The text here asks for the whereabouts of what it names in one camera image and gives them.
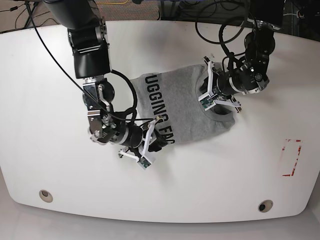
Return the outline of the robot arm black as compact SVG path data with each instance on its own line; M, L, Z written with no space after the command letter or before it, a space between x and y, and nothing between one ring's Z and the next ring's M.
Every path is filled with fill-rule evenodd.
M241 111L241 104L236 101L236 94L257 94L263 91L270 80L267 76L270 55L276 47L274 32L282 26L285 1L283 0L231 0L230 4L244 8L244 14L233 16L225 20L218 32L218 41L214 42L203 35L205 42L219 45L228 60L216 68L215 63L204 57L207 65L208 77L200 87L201 96L198 102L205 111L216 105L230 106ZM244 39L245 51L239 54L231 52L227 44L234 41L237 33L229 40L225 40L225 27L234 21L241 21L239 33L242 33L247 23L252 23L252 30Z
M83 101L88 110L91 140L101 145L121 145L124 147L119 153L121 157L126 155L148 164L148 153L158 152L168 145L155 129L161 118L144 118L140 126L135 123L137 93L130 80L111 67L107 27L97 3L94 0L45 0L43 3L67 28L75 77L85 81ZM115 90L106 74L114 74L125 80L132 92L132 107L125 111L114 111L112 101Z

